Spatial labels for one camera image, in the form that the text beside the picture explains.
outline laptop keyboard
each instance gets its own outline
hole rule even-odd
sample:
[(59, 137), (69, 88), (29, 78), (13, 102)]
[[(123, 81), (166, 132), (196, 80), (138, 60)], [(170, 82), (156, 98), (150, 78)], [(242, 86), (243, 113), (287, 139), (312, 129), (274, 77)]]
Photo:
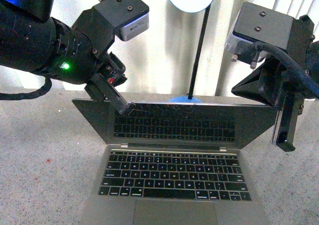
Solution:
[(236, 155), (112, 150), (100, 195), (250, 201)]
[(140, 111), (121, 116), (116, 112), (114, 136), (234, 142), (235, 124), (231, 120), (152, 118)]

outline keyboard key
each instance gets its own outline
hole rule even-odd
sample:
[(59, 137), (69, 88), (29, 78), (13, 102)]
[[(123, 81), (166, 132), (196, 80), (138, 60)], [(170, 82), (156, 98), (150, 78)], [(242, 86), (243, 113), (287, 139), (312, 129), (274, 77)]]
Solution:
[(224, 183), (222, 183), (222, 182), (215, 183), (215, 187), (217, 190), (225, 190)]
[(189, 179), (190, 180), (198, 180), (198, 174), (197, 173), (189, 173)]
[(194, 165), (186, 165), (186, 171), (187, 172), (195, 172), (195, 166)]
[(235, 174), (242, 174), (240, 167), (233, 167), (233, 171)]
[(120, 167), (121, 167), (120, 162), (108, 162), (108, 165), (106, 166), (106, 168), (108, 169), (119, 169)]
[(121, 196), (128, 196), (130, 194), (130, 188), (121, 188), (121, 191), (120, 191), (120, 195)]
[(245, 182), (244, 176), (242, 175), (228, 174), (227, 176), (230, 182)]
[(140, 177), (141, 177), (141, 172), (140, 171), (132, 171), (131, 172), (131, 178), (138, 179)]
[(130, 169), (130, 163), (122, 163), (121, 169)]
[(140, 164), (140, 170), (148, 170), (149, 165), (148, 164)]
[(167, 164), (159, 164), (159, 171), (167, 171)]
[(177, 179), (179, 179), (179, 173), (171, 172), (171, 173), (169, 173), (169, 178), (173, 179), (173, 180), (177, 180)]
[(238, 160), (235, 159), (227, 159), (226, 164), (231, 166), (239, 166)]
[(171, 157), (164, 157), (163, 158), (163, 163), (171, 164)]
[(214, 167), (213, 167), (213, 166), (206, 165), (206, 166), (205, 166), (205, 172), (207, 172), (207, 173), (214, 173)]
[(159, 179), (160, 178), (160, 173), (157, 171), (151, 171), (151, 179)]
[(205, 182), (205, 187), (207, 190), (213, 190), (215, 189), (215, 185), (213, 182)]
[(165, 188), (174, 188), (174, 181), (173, 180), (165, 180)]
[(182, 164), (190, 164), (189, 158), (182, 158), (181, 163)]
[(163, 158), (162, 157), (155, 157), (154, 158), (154, 163), (160, 164), (163, 162)]
[(136, 157), (136, 162), (143, 163), (144, 161), (145, 161), (145, 157), (144, 156), (137, 156)]
[(207, 159), (201, 158), (201, 159), (199, 159), (198, 161), (199, 161), (199, 164), (202, 164), (202, 165), (208, 164), (208, 160), (207, 160)]
[(120, 151), (112, 151), (111, 154), (123, 154), (123, 152), (120, 152)]
[(131, 170), (139, 169), (139, 164), (138, 164), (138, 163), (131, 163), (130, 169), (131, 169)]
[(251, 201), (251, 198), (248, 192), (241, 192), (240, 197), (243, 201)]
[(180, 173), (179, 177), (181, 180), (188, 180), (189, 179), (188, 173)]
[(226, 165), (226, 161), (224, 159), (217, 159), (218, 165)]
[(99, 195), (107, 195), (109, 194), (110, 187), (100, 187)]
[(102, 184), (105, 186), (123, 186), (124, 179), (104, 178)]
[(189, 159), (191, 164), (199, 164), (198, 158), (191, 158)]
[(171, 159), (171, 162), (172, 162), (173, 164), (180, 164), (180, 163), (181, 163), (181, 159), (180, 159), (180, 158), (172, 158), (172, 159)]
[(237, 195), (237, 196), (239, 196), (239, 192), (229, 192), (229, 195)]
[(204, 166), (202, 165), (197, 165), (195, 166), (196, 172), (204, 172)]
[(155, 188), (164, 188), (164, 180), (155, 180), (154, 187)]
[(184, 188), (184, 181), (175, 181), (175, 188), (176, 189), (183, 189)]
[(127, 160), (127, 156), (126, 155), (119, 155), (118, 161), (119, 162), (125, 162)]
[(186, 166), (185, 165), (178, 165), (176, 169), (177, 169), (177, 171), (184, 172), (184, 171), (186, 171)]
[(157, 164), (150, 164), (149, 165), (149, 170), (157, 170), (158, 169), (158, 165)]
[(134, 186), (134, 179), (125, 179), (124, 186), (133, 187)]
[(144, 179), (135, 179), (134, 186), (135, 187), (143, 187), (144, 186)]
[(195, 191), (181, 189), (144, 189), (145, 198), (195, 199)]
[(104, 177), (119, 178), (120, 176), (121, 176), (121, 170), (107, 169), (105, 170), (105, 173), (104, 173)]
[(121, 177), (122, 178), (129, 178), (131, 176), (131, 171), (125, 171), (125, 170), (123, 170), (122, 171), (122, 175), (121, 175)]
[(185, 188), (186, 189), (195, 189), (193, 181), (185, 181)]
[(153, 188), (154, 187), (154, 180), (146, 179), (144, 183), (146, 188)]
[(248, 191), (248, 188), (244, 183), (225, 183), (225, 186), (227, 190)]
[(143, 193), (143, 189), (131, 188), (131, 196), (141, 197)]
[(222, 166), (214, 166), (215, 173), (224, 173)]
[(142, 179), (149, 179), (150, 178), (150, 172), (149, 171), (141, 171), (141, 178)]
[(212, 200), (219, 200), (218, 191), (209, 191), (209, 198)]
[(208, 199), (208, 192), (203, 190), (197, 190), (196, 191), (196, 197), (198, 199)]
[(127, 162), (135, 162), (136, 156), (128, 156)]
[(207, 159), (209, 165), (217, 165), (216, 159)]
[(196, 181), (196, 182), (195, 182), (195, 188), (196, 188), (196, 189), (205, 189), (204, 182)]
[(208, 175), (204, 173), (198, 174), (199, 180), (201, 181), (207, 181), (208, 180)]
[(110, 189), (110, 195), (112, 196), (117, 196), (120, 193), (120, 188), (119, 187), (111, 187)]
[(232, 174), (232, 173), (233, 173), (233, 170), (231, 169), (231, 167), (225, 166), (225, 167), (224, 167), (224, 173), (226, 173), (226, 174)]
[(218, 181), (217, 174), (208, 174), (208, 179), (210, 181)]
[(219, 174), (218, 175), (218, 180), (219, 181), (228, 181), (227, 175), (226, 174)]
[(125, 134), (124, 134), (124, 133), (114, 133), (114, 137), (124, 138), (124, 137), (125, 137)]
[(232, 201), (240, 201), (241, 199), (240, 199), (240, 196), (235, 196), (235, 195), (230, 195), (230, 199), (232, 200)]
[(219, 191), (220, 199), (230, 200), (229, 194), (227, 191)]
[(118, 160), (118, 158), (119, 158), (119, 156), (118, 156), (118, 155), (110, 155), (110, 157), (109, 157), (109, 161), (117, 161), (117, 160)]
[(161, 172), (160, 173), (161, 179), (168, 179), (169, 178), (169, 172)]

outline granite surface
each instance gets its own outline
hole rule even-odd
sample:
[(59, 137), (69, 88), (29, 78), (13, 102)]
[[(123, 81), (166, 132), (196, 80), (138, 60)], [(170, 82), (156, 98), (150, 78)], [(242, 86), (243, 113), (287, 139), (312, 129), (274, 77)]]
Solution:
[[(0, 225), (78, 224), (106, 147), (72, 104), (78, 97), (88, 95), (52, 90), (35, 100), (0, 101)], [(198, 98), (227, 103), (223, 97)], [(242, 150), (274, 225), (319, 224), (318, 130), (319, 104), (308, 102), (298, 122), (296, 151), (271, 145), (272, 129)]]

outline silver laptop body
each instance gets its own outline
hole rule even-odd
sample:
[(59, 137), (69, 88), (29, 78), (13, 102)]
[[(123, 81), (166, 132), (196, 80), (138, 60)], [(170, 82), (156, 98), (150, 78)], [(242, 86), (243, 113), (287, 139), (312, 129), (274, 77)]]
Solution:
[[(129, 116), (136, 116), (137, 119), (142, 116), (146, 119), (143, 121), (135, 120), (135, 124), (131, 124), (130, 127), (127, 128), (124, 127), (124, 125), (116, 126), (116, 123), (119, 123), (123, 118), (117, 114), (108, 101), (100, 103), (91, 100), (76, 99), (73, 100), (73, 103), (108, 144), (89, 200), (83, 210), (83, 217), (80, 224), (268, 224), (254, 188), (253, 179), (249, 175), (240, 149), (274, 124), (275, 112), (271, 107), (263, 105), (136, 103), (136, 110)], [(202, 121), (202, 126), (207, 125), (205, 123), (210, 121), (210, 126), (216, 123), (215, 126), (217, 126), (217, 130), (215, 130), (215, 133), (219, 131), (219, 134), (214, 134), (214, 136), (213, 134), (209, 134), (209, 136), (207, 136), (207, 130), (205, 135), (209, 138), (205, 138), (198, 134), (192, 134), (190, 132), (191, 129), (189, 129), (188, 135), (191, 134), (192, 137), (186, 137), (180, 130), (178, 132), (179, 135), (175, 135), (168, 129), (170, 135), (163, 135), (163, 132), (157, 134), (158, 131), (153, 130), (148, 135), (144, 134), (147, 132), (138, 130), (137, 127), (133, 128), (133, 126), (138, 126), (136, 123), (142, 123), (143, 125), (147, 123), (148, 125), (150, 121), (158, 122), (158, 119), (165, 120), (166, 117), (168, 122), (174, 121), (175, 123), (177, 121), (177, 123), (179, 123), (179, 121), (182, 120), (183, 125), (187, 124), (187, 121), (192, 121), (193, 127), (195, 127), (195, 123), (198, 123), (197, 121)], [(229, 130), (221, 126), (230, 128), (231, 133), (229, 134)], [(126, 131), (119, 131), (119, 127), (125, 128)], [(232, 167), (233, 172), (225, 175), (227, 177), (226, 180), (214, 181), (213, 186), (215, 188), (207, 191), (204, 195), (199, 189), (193, 189), (193, 195), (190, 190), (184, 187), (178, 190), (182, 192), (180, 196), (179, 194), (175, 196), (174, 193), (174, 198), (168, 198), (170, 197), (171, 190), (168, 193), (162, 193), (162, 191), (164, 191), (162, 189), (166, 188), (166, 184), (161, 188), (156, 188), (155, 185), (153, 185), (152, 188), (138, 187), (134, 188), (134, 190), (131, 185), (123, 184), (119, 185), (121, 188), (118, 189), (121, 190), (118, 193), (115, 192), (112, 194), (113, 186), (112, 184), (108, 184), (108, 181), (112, 180), (112, 178), (108, 178), (108, 176), (113, 175), (110, 175), (107, 171), (113, 171), (112, 165), (114, 164), (120, 165), (120, 162), (117, 161), (118, 156), (127, 156), (128, 158), (128, 156), (132, 155), (137, 158), (138, 155), (143, 154), (146, 156), (163, 155), (165, 158), (174, 158), (182, 154), (182, 156), (185, 157), (195, 158), (192, 161), (197, 161), (198, 158), (202, 157), (203, 159), (200, 161), (214, 160), (206, 158), (221, 158), (221, 160), (225, 160), (227, 164), (231, 161), (231, 158), (236, 158), (242, 173), (239, 175), (239, 178), (242, 179), (244, 177), (244, 184), (247, 188), (241, 188), (244, 191), (228, 191), (226, 193), (229, 194), (229, 197), (226, 200), (221, 198), (224, 194), (224, 190), (218, 190), (221, 188), (217, 186), (222, 183), (223, 186), (226, 187), (223, 189), (227, 190), (229, 186), (234, 185), (228, 182), (227, 178), (230, 179), (230, 176), (233, 178), (238, 175), (233, 174), (233, 172), (235, 173), (236, 167)], [(136, 168), (135, 171), (140, 171), (142, 176), (143, 170), (141, 171), (139, 168)], [(218, 171), (214, 171), (213, 174), (216, 174), (214, 176), (218, 176), (218, 179), (223, 177), (218, 174)], [(184, 191), (181, 190), (187, 190), (189, 193), (185, 195)], [(243, 196), (246, 192), (249, 193), (248, 199)]]

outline screw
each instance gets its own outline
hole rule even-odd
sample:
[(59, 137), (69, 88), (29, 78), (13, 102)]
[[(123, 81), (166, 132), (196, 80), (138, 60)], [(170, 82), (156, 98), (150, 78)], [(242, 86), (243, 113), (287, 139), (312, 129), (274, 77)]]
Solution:
[(256, 69), (256, 67), (257, 67), (257, 62), (251, 62), (251, 64), (250, 64), (250, 68), (251, 69)]
[(255, 31), (260, 32), (261, 31), (261, 27), (260, 26), (255, 27)]
[(236, 62), (237, 60), (238, 60), (238, 55), (233, 54), (233, 56), (231, 57), (231, 62)]

